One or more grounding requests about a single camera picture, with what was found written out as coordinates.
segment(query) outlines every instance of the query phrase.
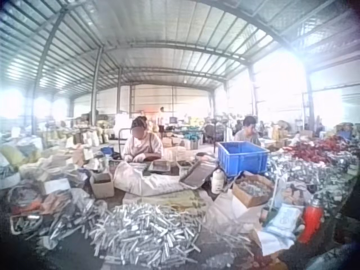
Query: red bottle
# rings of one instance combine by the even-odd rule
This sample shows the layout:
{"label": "red bottle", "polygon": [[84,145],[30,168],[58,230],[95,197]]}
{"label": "red bottle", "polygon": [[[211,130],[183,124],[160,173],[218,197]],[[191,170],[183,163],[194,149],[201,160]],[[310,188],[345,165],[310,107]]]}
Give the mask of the red bottle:
{"label": "red bottle", "polygon": [[305,230],[298,238],[300,243],[308,243],[313,234],[319,229],[323,209],[319,199],[313,199],[311,204],[306,207],[303,218],[305,221]]}

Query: white bottle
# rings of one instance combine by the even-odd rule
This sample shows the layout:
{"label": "white bottle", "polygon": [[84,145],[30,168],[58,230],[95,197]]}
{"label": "white bottle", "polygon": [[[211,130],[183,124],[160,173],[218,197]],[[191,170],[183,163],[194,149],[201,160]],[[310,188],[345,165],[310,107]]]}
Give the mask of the white bottle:
{"label": "white bottle", "polygon": [[222,170],[217,169],[213,173],[213,177],[211,179],[211,192],[213,194],[219,194],[224,186],[224,178],[225,175]]}

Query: warehouse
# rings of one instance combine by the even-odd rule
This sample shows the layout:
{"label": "warehouse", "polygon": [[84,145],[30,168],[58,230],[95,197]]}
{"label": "warehouse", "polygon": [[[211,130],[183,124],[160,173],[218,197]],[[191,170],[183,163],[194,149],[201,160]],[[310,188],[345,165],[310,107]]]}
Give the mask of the warehouse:
{"label": "warehouse", "polygon": [[0,24],[9,268],[19,245],[46,269],[348,266],[319,256],[359,240],[356,1],[9,0]]}

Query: metal roof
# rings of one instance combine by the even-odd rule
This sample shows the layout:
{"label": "metal roof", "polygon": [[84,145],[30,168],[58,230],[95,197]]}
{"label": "metal roof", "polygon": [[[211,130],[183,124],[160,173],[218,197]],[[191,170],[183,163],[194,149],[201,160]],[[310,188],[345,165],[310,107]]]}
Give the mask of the metal roof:
{"label": "metal roof", "polygon": [[60,96],[90,92],[100,47],[99,90],[122,68],[122,84],[209,91],[280,47],[308,65],[360,48],[341,0],[12,0],[0,24],[2,84],[40,66],[38,91]]}

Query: dark hair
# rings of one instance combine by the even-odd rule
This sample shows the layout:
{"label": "dark hair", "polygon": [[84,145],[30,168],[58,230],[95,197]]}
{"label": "dark hair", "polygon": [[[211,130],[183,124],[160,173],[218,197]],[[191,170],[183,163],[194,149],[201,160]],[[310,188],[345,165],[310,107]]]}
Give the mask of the dark hair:
{"label": "dark hair", "polygon": [[142,127],[143,129],[147,129],[146,120],[147,118],[145,116],[136,117],[131,123],[131,129],[136,127]]}
{"label": "dark hair", "polygon": [[248,127],[248,126],[251,125],[251,124],[254,124],[254,125],[255,125],[256,123],[257,123],[257,120],[256,120],[256,118],[253,117],[253,116],[247,116],[247,117],[245,117],[244,121],[242,122],[243,126],[245,126],[245,127]]}

